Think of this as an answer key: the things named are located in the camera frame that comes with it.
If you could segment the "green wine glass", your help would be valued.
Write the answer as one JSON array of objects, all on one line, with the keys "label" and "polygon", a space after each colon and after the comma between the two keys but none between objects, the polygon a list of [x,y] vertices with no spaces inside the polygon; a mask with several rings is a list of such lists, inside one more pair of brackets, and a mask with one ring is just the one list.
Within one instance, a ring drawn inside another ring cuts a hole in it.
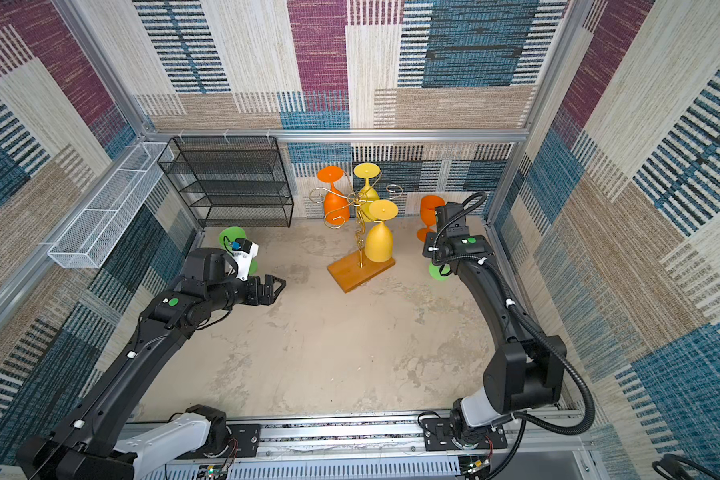
[{"label": "green wine glass", "polygon": [[452,269],[448,264],[440,266],[430,264],[428,271],[430,276],[437,281],[446,281],[452,275]]},{"label": "green wine glass", "polygon": [[[237,238],[247,238],[247,239],[249,239],[249,238],[247,237],[247,234],[246,234],[245,230],[244,230],[242,227],[229,227],[229,228],[226,228],[226,229],[224,229],[224,230],[221,232],[221,234],[219,235],[219,242],[220,242],[221,247],[222,247],[224,250],[225,250],[225,248],[223,247],[222,243],[223,243],[223,239],[224,239],[225,236],[229,237],[231,240],[235,240],[235,239],[237,239]],[[257,268],[258,268],[258,263],[257,263],[257,260],[256,260],[256,258],[255,258],[255,261],[254,261],[254,263],[253,263],[252,266],[251,266],[251,271],[250,271],[249,276],[250,276],[251,274],[255,274]]]}]

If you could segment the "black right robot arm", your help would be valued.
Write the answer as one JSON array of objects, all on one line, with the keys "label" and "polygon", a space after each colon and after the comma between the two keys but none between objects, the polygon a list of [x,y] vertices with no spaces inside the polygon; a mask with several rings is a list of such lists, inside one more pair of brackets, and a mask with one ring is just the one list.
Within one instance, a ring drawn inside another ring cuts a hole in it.
[{"label": "black right robot arm", "polygon": [[448,266],[475,299],[495,345],[482,386],[458,399],[451,410],[453,443],[474,448],[489,431],[511,421],[512,414],[557,403],[566,369],[512,315],[512,297],[494,250],[482,235],[470,233],[463,204],[448,202],[434,210],[436,231],[426,237],[423,255]]}]

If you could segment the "gold wire wine glass rack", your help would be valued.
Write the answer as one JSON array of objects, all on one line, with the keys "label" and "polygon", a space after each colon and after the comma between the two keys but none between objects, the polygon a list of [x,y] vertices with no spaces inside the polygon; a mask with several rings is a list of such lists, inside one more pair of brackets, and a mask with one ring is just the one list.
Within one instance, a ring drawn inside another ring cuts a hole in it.
[{"label": "gold wire wine glass rack", "polygon": [[[381,179],[381,176],[382,176],[382,172],[376,179],[372,180],[372,185],[374,186],[374,188],[375,188],[376,183]],[[327,193],[327,191],[329,189],[329,186],[327,183],[323,183],[323,184],[324,185],[322,187],[317,187],[317,188],[313,189],[309,194],[310,201],[313,203],[321,204],[322,208],[323,208],[323,201],[325,198],[325,194]],[[339,287],[345,293],[351,292],[352,290],[356,289],[357,287],[359,287],[359,286],[363,285],[364,283],[368,282],[369,280],[375,278],[379,274],[389,270],[391,267],[393,267],[396,264],[396,261],[394,259],[394,251],[393,251],[392,259],[388,260],[387,262],[384,262],[384,263],[376,263],[367,258],[366,254],[365,254],[365,242],[366,242],[367,234],[375,226],[375,222],[363,220],[361,213],[360,213],[360,207],[358,205],[358,192],[359,192],[359,190],[358,191],[351,190],[347,193],[342,192],[343,194],[346,195],[346,198],[349,201],[349,209],[350,209],[350,218],[344,225],[339,226],[339,227],[330,226],[325,221],[324,210],[323,210],[323,222],[327,227],[329,227],[333,230],[341,229],[341,228],[349,225],[350,223],[354,223],[356,225],[356,228],[355,228],[356,248],[355,248],[355,250],[352,251],[351,253],[349,253],[348,255],[346,255],[345,257],[335,261],[334,263],[332,263],[328,266],[328,272],[331,274],[332,278],[336,281],[336,283],[339,285]],[[391,198],[383,199],[380,197],[379,200],[390,200],[390,201],[394,202]]]}]

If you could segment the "orange front wine glass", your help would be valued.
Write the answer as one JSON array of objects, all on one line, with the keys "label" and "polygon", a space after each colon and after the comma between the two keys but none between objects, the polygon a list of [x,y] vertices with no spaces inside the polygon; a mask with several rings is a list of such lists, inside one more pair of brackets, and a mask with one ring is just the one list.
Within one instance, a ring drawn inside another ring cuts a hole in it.
[{"label": "orange front wine glass", "polygon": [[427,234],[434,232],[437,223],[436,209],[444,205],[445,200],[436,195],[427,195],[421,199],[419,214],[424,227],[417,232],[417,238],[420,241],[425,242]]}]

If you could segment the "yellow front wine glass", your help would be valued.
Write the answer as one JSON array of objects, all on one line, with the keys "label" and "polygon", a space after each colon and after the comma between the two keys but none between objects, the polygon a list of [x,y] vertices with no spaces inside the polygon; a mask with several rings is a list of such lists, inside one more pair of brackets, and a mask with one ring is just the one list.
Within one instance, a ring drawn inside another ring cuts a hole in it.
[{"label": "yellow front wine glass", "polygon": [[375,226],[368,232],[365,242],[367,258],[376,263],[392,259],[394,235],[386,222],[398,215],[398,206],[390,200],[376,200],[369,206],[371,219]]}]

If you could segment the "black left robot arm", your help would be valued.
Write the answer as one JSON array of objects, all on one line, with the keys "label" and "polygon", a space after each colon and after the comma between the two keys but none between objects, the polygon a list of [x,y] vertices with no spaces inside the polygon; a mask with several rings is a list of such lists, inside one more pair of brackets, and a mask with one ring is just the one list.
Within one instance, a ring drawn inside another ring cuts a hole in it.
[{"label": "black left robot arm", "polygon": [[116,448],[144,393],[171,357],[216,311],[268,306],[286,286],[247,276],[240,257],[220,248],[191,251],[180,274],[140,313],[135,331],[88,394],[47,436],[27,439],[16,459],[30,479],[134,479],[145,455]]}]

